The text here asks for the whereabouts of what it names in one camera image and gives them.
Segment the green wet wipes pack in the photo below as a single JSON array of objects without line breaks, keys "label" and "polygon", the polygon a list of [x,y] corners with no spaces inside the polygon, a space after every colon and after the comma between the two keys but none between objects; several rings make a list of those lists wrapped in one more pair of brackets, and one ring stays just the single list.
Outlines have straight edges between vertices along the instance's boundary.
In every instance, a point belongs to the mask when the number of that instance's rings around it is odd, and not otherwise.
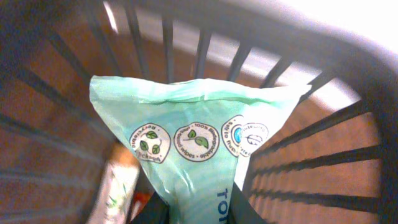
[{"label": "green wet wipes pack", "polygon": [[252,88],[94,76],[90,101],[139,160],[172,223],[226,223],[236,172],[283,127],[310,85]]}]

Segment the white floral cosmetic tube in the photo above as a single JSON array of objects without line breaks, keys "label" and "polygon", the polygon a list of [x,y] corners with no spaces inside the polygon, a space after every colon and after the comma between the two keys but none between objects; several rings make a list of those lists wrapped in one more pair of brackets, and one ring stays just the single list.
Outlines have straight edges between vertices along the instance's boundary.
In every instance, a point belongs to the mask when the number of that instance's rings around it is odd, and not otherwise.
[{"label": "white floral cosmetic tube", "polygon": [[105,164],[97,199],[86,223],[127,223],[139,173],[139,162],[130,150],[122,144],[115,144]]}]

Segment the orange snack bar wrapper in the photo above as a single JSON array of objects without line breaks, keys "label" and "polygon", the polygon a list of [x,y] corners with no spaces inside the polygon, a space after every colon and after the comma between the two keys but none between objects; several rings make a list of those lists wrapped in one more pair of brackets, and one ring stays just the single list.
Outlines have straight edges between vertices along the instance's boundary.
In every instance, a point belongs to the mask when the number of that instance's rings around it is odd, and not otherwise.
[{"label": "orange snack bar wrapper", "polygon": [[135,219],[137,215],[142,211],[142,209],[146,206],[152,194],[144,193],[144,192],[134,192],[132,202],[131,202],[131,216],[130,221]]}]

